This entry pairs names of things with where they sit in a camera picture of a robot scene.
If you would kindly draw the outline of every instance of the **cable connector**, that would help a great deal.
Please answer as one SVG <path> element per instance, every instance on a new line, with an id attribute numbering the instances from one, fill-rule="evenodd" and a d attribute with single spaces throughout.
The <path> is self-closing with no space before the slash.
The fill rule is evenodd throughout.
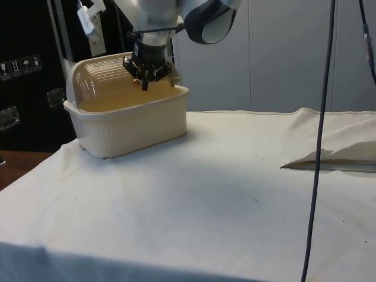
<path id="1" fill-rule="evenodd" d="M 367 58 L 368 64 L 371 69 L 375 68 L 374 50 L 372 45 L 372 38 L 370 37 L 370 31 L 368 30 L 368 25 L 363 25 L 363 43 L 365 49 L 365 56 Z"/>

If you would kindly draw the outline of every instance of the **black cabinet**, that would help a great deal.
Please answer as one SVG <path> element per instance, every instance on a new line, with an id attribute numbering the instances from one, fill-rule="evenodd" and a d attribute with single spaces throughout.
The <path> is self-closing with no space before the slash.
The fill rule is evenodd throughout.
<path id="1" fill-rule="evenodd" d="M 63 106 L 48 101 L 65 78 L 45 0 L 2 1 L 0 75 L 0 112 L 16 107 L 20 121 L 6 126 L 9 116 L 0 117 L 0 150 L 53 152 L 75 138 Z"/>

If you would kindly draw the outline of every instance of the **plastic container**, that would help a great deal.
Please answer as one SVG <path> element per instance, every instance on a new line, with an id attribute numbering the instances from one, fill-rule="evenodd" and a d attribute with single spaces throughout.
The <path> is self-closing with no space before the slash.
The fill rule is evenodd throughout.
<path id="1" fill-rule="evenodd" d="M 96 157 L 117 157 L 182 136 L 188 88 L 164 79 L 147 92 L 122 65 L 131 53 L 77 63 L 67 80 L 69 112 L 79 144 Z"/>

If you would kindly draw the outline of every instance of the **table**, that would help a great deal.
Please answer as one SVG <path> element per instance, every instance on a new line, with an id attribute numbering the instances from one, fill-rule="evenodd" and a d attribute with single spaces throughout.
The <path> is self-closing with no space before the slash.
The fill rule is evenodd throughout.
<path id="1" fill-rule="evenodd" d="M 0 191 L 27 174 L 52 153 L 1 151 L 0 157 L 6 161 L 0 165 Z"/>
<path id="2" fill-rule="evenodd" d="M 1 191 L 0 281 L 300 281 L 313 173 L 279 158 L 296 117 L 187 121 L 116 159 L 74 141 Z M 321 174 L 309 281 L 374 281 L 375 181 Z"/>

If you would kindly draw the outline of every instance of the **white tablecloth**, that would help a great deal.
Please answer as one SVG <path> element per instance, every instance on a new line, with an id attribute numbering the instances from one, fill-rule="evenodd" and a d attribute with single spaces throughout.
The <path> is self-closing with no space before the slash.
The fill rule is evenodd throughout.
<path id="1" fill-rule="evenodd" d="M 187 136 L 110 160 L 63 146 L 0 192 L 0 281 L 300 281 L 294 118 L 189 113 Z M 376 175 L 323 173 L 316 211 L 309 281 L 374 281 Z"/>

